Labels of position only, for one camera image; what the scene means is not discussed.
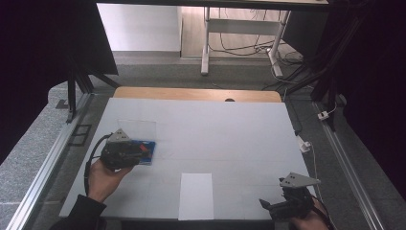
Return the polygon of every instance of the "hand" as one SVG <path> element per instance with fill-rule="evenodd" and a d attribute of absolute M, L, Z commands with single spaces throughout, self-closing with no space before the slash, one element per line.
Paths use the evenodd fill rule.
<path fill-rule="evenodd" d="M 313 198 L 314 206 L 322 211 L 324 214 L 327 211 L 323 208 L 319 200 Z M 296 226 L 299 230 L 328 230 L 326 224 L 323 222 L 322 218 L 317 215 L 315 212 L 311 211 L 305 218 L 291 218 L 290 221 Z"/>
<path fill-rule="evenodd" d="M 124 176 L 132 169 L 133 167 L 112 172 L 104 166 L 101 160 L 97 160 L 90 168 L 88 197 L 103 203 L 116 191 Z"/>

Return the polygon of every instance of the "small white connector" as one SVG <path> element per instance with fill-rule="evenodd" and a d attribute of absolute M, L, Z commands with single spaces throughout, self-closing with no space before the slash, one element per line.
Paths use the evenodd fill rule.
<path fill-rule="evenodd" d="M 299 149 L 301 149 L 302 153 L 310 151 L 310 143 L 309 142 L 304 142 L 304 140 L 302 140 L 302 138 L 299 135 L 297 135 L 296 138 L 298 140 Z"/>
<path fill-rule="evenodd" d="M 326 111 L 323 111 L 323 112 L 317 114 L 317 116 L 319 116 L 320 121 L 323 121 L 324 119 L 328 118 L 328 113 Z"/>

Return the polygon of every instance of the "white wall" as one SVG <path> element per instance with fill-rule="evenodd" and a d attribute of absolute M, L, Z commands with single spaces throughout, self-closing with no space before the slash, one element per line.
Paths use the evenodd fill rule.
<path fill-rule="evenodd" d="M 98 4 L 112 51 L 180 51 L 180 7 Z"/>

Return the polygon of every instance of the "metal frame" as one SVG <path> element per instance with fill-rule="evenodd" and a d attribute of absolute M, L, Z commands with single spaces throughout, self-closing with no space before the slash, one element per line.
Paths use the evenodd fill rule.
<path fill-rule="evenodd" d="M 317 106 L 316 103 L 313 103 L 313 108 L 317 113 L 322 112 L 321 109 Z M 340 163 L 341 169 L 344 172 L 344 175 L 347 178 L 347 181 L 350 184 L 353 194 L 355 198 L 358 200 L 358 204 L 361 208 L 365 216 L 365 220 L 367 221 L 368 225 L 372 230 L 384 230 L 385 227 L 383 222 L 376 212 L 370 196 L 368 195 L 367 191 L 365 191 L 364 186 L 362 185 L 358 174 L 356 173 L 351 161 L 344 150 L 343 145 L 340 142 L 337 134 L 331 130 L 329 125 L 326 122 L 322 122 L 323 130 L 326 133 L 326 136 L 334 150 L 334 153 L 337 157 L 338 162 Z"/>
<path fill-rule="evenodd" d="M 38 174 L 36 175 L 30 188 L 28 189 L 28 192 L 25 194 L 20 205 L 18 206 L 17 211 L 15 211 L 14 216 L 12 217 L 6 230 L 17 230 L 24 228 L 34 206 L 36 205 L 36 202 L 39 199 L 39 196 L 42 193 L 42 190 L 48 182 L 48 179 L 51 177 L 59 156 L 62 154 L 64 148 L 66 147 L 77 123 L 84 115 L 84 111 L 86 110 L 87 102 L 89 101 L 89 99 L 89 94 L 83 94 L 80 98 L 79 104 L 77 106 L 76 116 L 71 123 L 67 123 L 64 125 L 61 132 L 57 136 L 54 145 L 45 158 L 45 161 L 39 169 Z"/>
<path fill-rule="evenodd" d="M 287 11 L 280 22 L 277 21 L 250 21 L 210 18 L 210 7 L 205 8 L 205 40 L 202 53 L 201 75 L 209 74 L 209 33 L 239 34 L 239 35 L 274 35 L 275 41 L 267 55 L 277 78 L 282 77 L 281 67 L 278 64 L 277 52 L 282 39 L 284 28 L 290 11 Z"/>

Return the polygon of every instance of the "gray floor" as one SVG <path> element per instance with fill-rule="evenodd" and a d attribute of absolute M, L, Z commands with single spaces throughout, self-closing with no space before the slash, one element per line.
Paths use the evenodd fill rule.
<path fill-rule="evenodd" d="M 275 83 L 270 75 L 269 61 L 211 61 L 210 75 L 200 76 L 198 60 L 174 57 L 139 58 L 130 53 L 115 53 L 120 76 L 111 76 L 123 85 L 186 88 L 227 88 L 261 90 L 269 83 Z M 283 67 L 284 73 L 292 72 L 294 66 Z M 80 121 L 89 125 L 90 134 L 84 145 L 68 147 L 58 162 L 57 170 L 47 184 L 40 201 L 26 226 L 26 229 L 48 229 L 58 220 L 58 212 L 77 174 L 80 162 L 87 151 L 104 107 L 113 90 L 99 80 L 93 79 L 96 90 L 92 95 L 87 113 Z M 331 212 L 338 229 L 369 229 L 333 150 L 315 115 L 309 99 L 309 88 L 286 97 L 284 102 L 289 111 L 293 127 L 300 131 L 306 141 L 312 143 L 323 199 Z M 49 104 L 35 120 L 26 135 L 15 147 L 10 157 L 0 166 L 0 230 L 6 229 L 18 204 L 27 192 L 46 154 L 55 141 L 60 127 L 66 120 L 67 110 L 56 109 L 59 100 L 66 100 L 66 84 L 50 91 Z M 385 173 L 379 168 L 362 142 L 352 132 L 342 116 L 342 106 L 336 111 L 337 135 L 350 154 L 373 204 L 382 217 L 387 229 L 404 229 L 406 226 L 406 204 L 397 193 Z M 72 143 L 80 143 L 72 138 Z M 312 152 L 303 155 L 310 175 L 315 176 Z M 108 229 L 120 229 L 120 222 L 110 220 Z M 278 229 L 287 229 L 279 223 Z"/>

